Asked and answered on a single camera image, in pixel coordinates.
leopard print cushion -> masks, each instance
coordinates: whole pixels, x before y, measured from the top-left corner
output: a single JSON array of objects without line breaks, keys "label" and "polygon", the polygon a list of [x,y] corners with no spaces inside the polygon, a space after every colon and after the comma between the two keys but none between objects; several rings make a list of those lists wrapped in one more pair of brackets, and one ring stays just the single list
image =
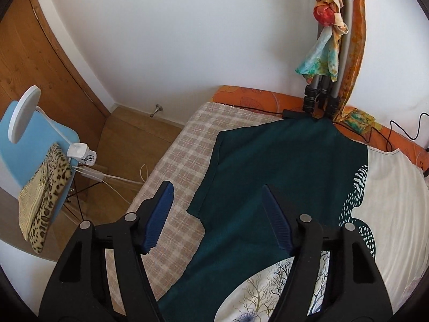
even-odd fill
[{"label": "leopard print cushion", "polygon": [[72,169],[60,146],[53,144],[43,161],[47,171],[48,187],[45,188],[42,204],[33,219],[28,239],[36,253],[41,253],[45,244],[52,213],[64,186],[72,176]]}]

door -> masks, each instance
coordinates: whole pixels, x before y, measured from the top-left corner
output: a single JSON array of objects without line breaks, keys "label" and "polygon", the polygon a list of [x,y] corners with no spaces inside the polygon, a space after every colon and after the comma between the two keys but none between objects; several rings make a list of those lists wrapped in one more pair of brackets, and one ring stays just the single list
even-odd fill
[{"label": "door", "polygon": [[42,90],[46,114],[96,150],[106,117],[55,53],[30,0],[14,0],[0,22],[0,117],[32,85]]}]

silver screw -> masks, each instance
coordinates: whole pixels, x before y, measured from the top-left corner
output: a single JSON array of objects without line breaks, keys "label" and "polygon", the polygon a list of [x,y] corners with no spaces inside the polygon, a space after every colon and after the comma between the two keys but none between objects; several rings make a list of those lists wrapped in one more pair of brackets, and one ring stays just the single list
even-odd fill
[{"label": "silver screw", "polygon": [[354,231],[354,229],[356,229],[355,225],[352,223],[345,223],[344,227],[346,228],[346,230],[349,230],[349,231]]},{"label": "silver screw", "polygon": [[301,215],[299,216],[299,219],[300,219],[301,221],[303,221],[304,223],[309,223],[310,221],[312,221],[312,217],[311,217],[311,216],[309,216],[308,214],[301,214]]},{"label": "silver screw", "polygon": [[88,220],[83,221],[82,223],[80,223],[79,227],[82,230],[88,229],[91,226],[91,222]]},{"label": "silver screw", "polygon": [[134,221],[137,219],[137,214],[136,213],[127,213],[125,215],[125,220],[126,221]]}]

checkered tablecloth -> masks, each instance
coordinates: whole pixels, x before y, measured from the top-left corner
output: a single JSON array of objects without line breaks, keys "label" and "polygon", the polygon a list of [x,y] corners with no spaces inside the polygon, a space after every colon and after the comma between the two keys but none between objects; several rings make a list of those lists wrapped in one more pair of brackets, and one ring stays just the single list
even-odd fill
[{"label": "checkered tablecloth", "polygon": [[[173,183],[174,202],[158,244],[142,256],[157,300],[182,276],[204,236],[199,219],[186,213],[186,209],[209,167],[217,134],[279,119],[219,103],[206,103],[190,118],[158,162],[128,208],[128,212],[136,211],[143,200],[155,195],[163,180]],[[123,309],[112,250],[106,250],[106,265],[112,299]]]}]

black and white pattern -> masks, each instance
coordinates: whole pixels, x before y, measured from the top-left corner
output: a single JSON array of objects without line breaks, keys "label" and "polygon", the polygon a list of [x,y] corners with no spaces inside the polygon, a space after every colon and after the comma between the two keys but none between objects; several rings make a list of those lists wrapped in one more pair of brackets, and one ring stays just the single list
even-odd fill
[{"label": "black and white pattern", "polygon": [[339,218],[339,225],[343,226],[345,223],[352,223],[357,226],[366,246],[375,259],[375,241],[371,229],[364,221],[351,216],[353,208],[359,207],[362,204],[367,175],[368,166],[366,165],[359,168],[357,173],[355,173],[353,178],[353,190],[347,195],[346,201],[344,202]]}]

